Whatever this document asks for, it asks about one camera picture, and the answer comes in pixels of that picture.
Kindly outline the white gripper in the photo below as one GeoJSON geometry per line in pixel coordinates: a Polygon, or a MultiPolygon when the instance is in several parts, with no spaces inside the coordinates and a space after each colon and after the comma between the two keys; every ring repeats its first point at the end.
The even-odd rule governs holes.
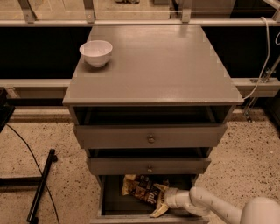
{"type": "Polygon", "coordinates": [[[190,194],[187,190],[170,187],[164,193],[164,203],[159,203],[150,214],[151,218],[158,218],[169,208],[190,208],[192,205],[190,194]]]}

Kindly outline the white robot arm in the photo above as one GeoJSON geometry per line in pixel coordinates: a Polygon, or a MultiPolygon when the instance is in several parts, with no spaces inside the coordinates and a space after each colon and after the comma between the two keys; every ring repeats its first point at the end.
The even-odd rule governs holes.
{"type": "Polygon", "coordinates": [[[280,205],[273,199],[256,197],[240,209],[210,193],[193,186],[190,190],[156,184],[161,191],[157,208],[150,215],[157,218],[169,208],[184,209],[190,214],[204,216],[213,212],[226,224],[280,224],[280,205]]]}

